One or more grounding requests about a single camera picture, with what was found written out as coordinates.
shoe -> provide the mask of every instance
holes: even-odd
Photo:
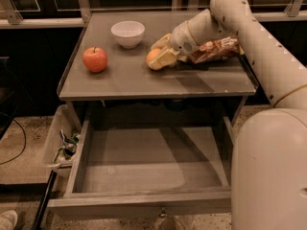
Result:
[[[0,215],[0,230],[13,230],[17,224],[18,215],[10,210]]]

bowl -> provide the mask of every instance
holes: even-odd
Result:
[[[111,32],[118,44],[133,49],[142,41],[145,27],[137,21],[122,21],[113,25]]]

drawer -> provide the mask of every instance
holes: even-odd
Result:
[[[230,212],[232,130],[219,106],[91,105],[66,192],[48,207],[63,219]]]

terrazzo floor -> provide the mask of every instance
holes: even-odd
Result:
[[[267,105],[244,106],[234,126],[236,134],[242,123],[253,114],[268,109]],[[0,165],[0,185],[22,183],[45,183],[49,171],[42,164],[43,146],[53,117],[18,117],[16,121],[21,124],[27,137],[27,146],[24,152],[9,163]],[[0,163],[15,157],[23,149],[24,136],[21,128],[12,123],[0,141]],[[65,183],[57,178],[54,191]],[[0,212],[14,209],[18,214],[18,223],[15,229],[32,229],[36,210],[40,201],[38,195],[0,194]],[[174,217],[180,225],[175,227],[172,223],[164,222],[164,230],[226,230],[231,229],[231,214],[206,214],[195,216]],[[41,229],[123,229],[123,230],[157,230],[162,229],[164,219],[152,218],[120,218],[63,221],[52,212],[45,212]]]

